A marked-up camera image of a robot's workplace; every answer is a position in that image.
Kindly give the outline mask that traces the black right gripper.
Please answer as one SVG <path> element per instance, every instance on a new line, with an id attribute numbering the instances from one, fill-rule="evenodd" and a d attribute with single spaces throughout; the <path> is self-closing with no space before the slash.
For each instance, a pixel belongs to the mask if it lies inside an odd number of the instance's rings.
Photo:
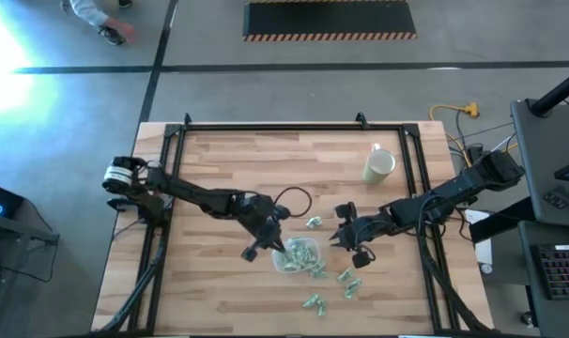
<path id="1" fill-rule="evenodd" d="M 397 229 L 392 218 L 384 212 L 360 217 L 353 202 L 337 206 L 335 213 L 343 222 L 330 237 L 330 240 L 339 238 L 331 246 L 346 251 L 357 251 L 363 242 L 370 242 L 384 235 L 390 236 Z"/>

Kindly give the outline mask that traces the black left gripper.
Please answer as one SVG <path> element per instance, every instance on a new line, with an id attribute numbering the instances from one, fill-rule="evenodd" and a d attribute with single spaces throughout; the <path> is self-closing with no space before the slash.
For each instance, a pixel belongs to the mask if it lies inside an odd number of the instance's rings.
<path id="1" fill-rule="evenodd" d="M 290 216 L 287 207 L 262 194 L 244 198 L 239 209 L 239 223 L 254 237 L 253 249 L 284 252 L 280 221 Z"/>

